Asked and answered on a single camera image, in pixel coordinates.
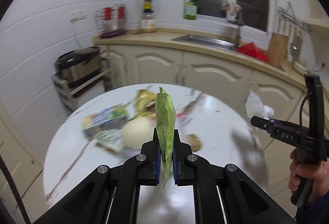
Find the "person's right hand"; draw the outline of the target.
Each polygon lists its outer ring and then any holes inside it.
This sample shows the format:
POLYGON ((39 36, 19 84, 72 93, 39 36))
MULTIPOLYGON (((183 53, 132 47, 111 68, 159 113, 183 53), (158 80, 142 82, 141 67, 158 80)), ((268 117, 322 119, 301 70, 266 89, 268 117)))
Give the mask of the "person's right hand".
POLYGON ((313 179, 312 192, 308 203, 313 204, 322 199, 328 193, 328 162, 320 162, 317 165, 297 162, 297 149, 294 149, 290 158, 293 160, 290 165, 290 177, 288 188, 296 191, 301 184, 301 178, 313 179))

